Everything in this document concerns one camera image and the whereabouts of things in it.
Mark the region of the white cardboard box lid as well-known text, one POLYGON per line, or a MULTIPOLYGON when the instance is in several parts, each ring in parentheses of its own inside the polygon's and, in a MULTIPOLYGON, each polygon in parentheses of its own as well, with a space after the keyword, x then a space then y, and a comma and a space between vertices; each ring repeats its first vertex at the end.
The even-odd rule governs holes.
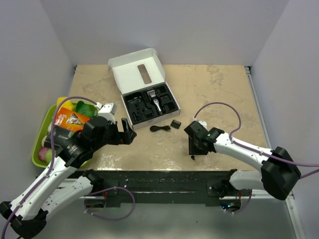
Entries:
POLYGON ((163 83, 168 84, 165 80, 166 73, 163 65, 158 58, 157 51, 153 48, 111 58, 108 61, 108 69, 113 72, 115 82, 121 92, 121 98, 122 95, 128 93, 163 83))

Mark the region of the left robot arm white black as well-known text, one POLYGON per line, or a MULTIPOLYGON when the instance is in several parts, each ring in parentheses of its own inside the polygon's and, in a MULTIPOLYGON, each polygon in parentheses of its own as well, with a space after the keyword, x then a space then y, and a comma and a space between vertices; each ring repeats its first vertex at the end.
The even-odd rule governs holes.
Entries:
POLYGON ((56 192, 57 187, 82 164, 93 157, 94 152, 109 145, 129 145, 137 136, 126 118, 122 119, 123 132, 116 122, 101 116, 92 117, 82 130, 75 132, 56 150, 47 168, 21 195, 11 202, 2 202, 0 213, 8 226, 20 238, 31 239, 46 226, 47 219, 77 198, 99 195, 104 179, 93 169, 86 170, 71 186, 56 192))

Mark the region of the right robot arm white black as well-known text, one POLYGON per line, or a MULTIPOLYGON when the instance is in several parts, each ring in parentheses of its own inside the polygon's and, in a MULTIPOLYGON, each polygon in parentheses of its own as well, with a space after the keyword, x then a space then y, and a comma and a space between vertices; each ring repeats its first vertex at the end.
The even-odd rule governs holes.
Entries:
POLYGON ((262 148, 231 139, 225 131, 215 127, 207 130, 198 121, 193 121, 184 131, 188 135, 190 155, 220 153, 254 168, 253 171, 230 170, 220 182, 212 185, 220 197, 255 189, 284 201, 301 178, 300 170, 284 148, 262 148))

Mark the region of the black silver hair clipper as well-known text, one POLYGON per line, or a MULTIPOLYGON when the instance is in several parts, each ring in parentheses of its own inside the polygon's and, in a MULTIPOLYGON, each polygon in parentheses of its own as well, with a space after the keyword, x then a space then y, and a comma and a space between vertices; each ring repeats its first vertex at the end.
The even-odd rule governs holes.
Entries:
POLYGON ((159 113, 160 115, 162 115, 162 114, 163 114, 163 111, 162 111, 162 109, 161 109, 161 107, 160 107, 160 102, 159 102, 159 100, 158 100, 158 98, 157 98, 157 95, 156 95, 155 90, 147 91, 147 94, 148 94, 148 96, 150 97, 150 99, 151 99, 151 101, 153 102, 153 104, 155 105, 155 107, 156 107, 158 113, 159 113))

